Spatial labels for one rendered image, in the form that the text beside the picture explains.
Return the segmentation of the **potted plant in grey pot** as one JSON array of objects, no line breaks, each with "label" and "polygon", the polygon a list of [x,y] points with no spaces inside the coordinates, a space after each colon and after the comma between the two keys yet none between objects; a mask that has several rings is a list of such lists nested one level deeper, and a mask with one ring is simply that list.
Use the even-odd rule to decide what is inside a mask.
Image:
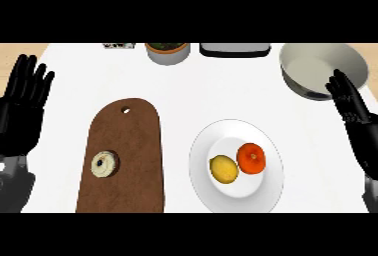
[{"label": "potted plant in grey pot", "polygon": [[189,56],[190,53],[190,44],[183,43],[178,47],[169,50],[159,50],[150,46],[149,43],[144,44],[147,57],[159,65],[175,65],[178,64]]}]

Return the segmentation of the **white plate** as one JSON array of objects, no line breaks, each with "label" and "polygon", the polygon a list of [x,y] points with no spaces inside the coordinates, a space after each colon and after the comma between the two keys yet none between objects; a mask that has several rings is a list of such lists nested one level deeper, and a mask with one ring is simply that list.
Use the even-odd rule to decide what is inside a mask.
[{"label": "white plate", "polygon": [[283,189],[283,165],[262,131],[220,120],[199,132],[189,155],[196,195],[211,212],[270,212]]}]

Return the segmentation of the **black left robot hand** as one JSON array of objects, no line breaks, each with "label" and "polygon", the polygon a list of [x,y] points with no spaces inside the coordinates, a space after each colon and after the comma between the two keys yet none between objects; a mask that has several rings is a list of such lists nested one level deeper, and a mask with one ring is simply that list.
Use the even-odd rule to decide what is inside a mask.
[{"label": "black left robot hand", "polygon": [[44,104],[54,72],[37,65],[37,57],[20,54],[0,97],[0,156],[26,155],[38,143]]}]

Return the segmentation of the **orange fruit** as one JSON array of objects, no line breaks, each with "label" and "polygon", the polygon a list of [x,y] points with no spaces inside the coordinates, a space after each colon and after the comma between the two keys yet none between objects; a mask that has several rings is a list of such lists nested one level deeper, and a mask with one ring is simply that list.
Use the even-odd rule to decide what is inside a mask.
[{"label": "orange fruit", "polygon": [[245,143],[237,149],[236,161],[243,173],[261,173],[265,168],[265,155],[262,148],[254,143]]}]

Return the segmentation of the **yellow lemon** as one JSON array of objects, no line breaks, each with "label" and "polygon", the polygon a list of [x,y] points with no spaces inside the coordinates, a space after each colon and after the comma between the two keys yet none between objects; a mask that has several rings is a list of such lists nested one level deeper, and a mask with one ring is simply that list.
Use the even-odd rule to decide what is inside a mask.
[{"label": "yellow lemon", "polygon": [[234,161],[224,155],[217,155],[209,160],[209,171],[214,179],[221,184],[230,184],[236,180],[239,174]]}]

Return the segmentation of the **grey bowl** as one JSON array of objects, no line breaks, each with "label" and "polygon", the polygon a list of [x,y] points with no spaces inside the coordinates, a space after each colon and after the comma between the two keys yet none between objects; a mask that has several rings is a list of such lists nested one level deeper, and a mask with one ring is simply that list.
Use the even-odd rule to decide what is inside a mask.
[{"label": "grey bowl", "polygon": [[364,86],[369,78],[364,58],[345,43],[285,43],[279,65],[289,89],[314,101],[332,99],[324,84],[335,69],[347,75],[355,88]]}]

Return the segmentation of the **dark grey rectangular tray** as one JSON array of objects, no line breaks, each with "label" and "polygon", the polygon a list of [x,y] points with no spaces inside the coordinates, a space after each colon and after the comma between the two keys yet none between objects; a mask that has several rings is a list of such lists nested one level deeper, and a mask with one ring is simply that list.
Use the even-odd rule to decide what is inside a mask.
[{"label": "dark grey rectangular tray", "polygon": [[255,58],[270,52],[268,43],[200,43],[199,52],[206,57]]}]

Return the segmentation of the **small patterned flat object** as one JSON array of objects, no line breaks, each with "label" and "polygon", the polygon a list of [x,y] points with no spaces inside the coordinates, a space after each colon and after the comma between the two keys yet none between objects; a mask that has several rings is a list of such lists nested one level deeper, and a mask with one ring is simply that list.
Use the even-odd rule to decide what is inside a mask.
[{"label": "small patterned flat object", "polygon": [[135,43],[103,43],[106,49],[132,49]]}]

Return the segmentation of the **brown wooden cutting board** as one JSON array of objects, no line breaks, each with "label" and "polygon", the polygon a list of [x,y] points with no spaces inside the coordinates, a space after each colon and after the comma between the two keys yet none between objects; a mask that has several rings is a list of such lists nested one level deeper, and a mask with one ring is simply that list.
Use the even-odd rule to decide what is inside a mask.
[{"label": "brown wooden cutting board", "polygon": [[[90,163],[100,151],[118,156],[118,170],[97,178]],[[163,175],[159,117],[143,99],[122,99],[99,111],[90,125],[78,212],[162,212]]]}]

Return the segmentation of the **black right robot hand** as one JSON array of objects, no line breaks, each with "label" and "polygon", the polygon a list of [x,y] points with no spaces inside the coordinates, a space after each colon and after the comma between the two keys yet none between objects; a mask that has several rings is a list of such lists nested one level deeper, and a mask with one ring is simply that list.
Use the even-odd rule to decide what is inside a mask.
[{"label": "black right robot hand", "polygon": [[344,121],[357,163],[366,175],[378,180],[378,114],[367,110],[357,88],[338,69],[324,87]]}]

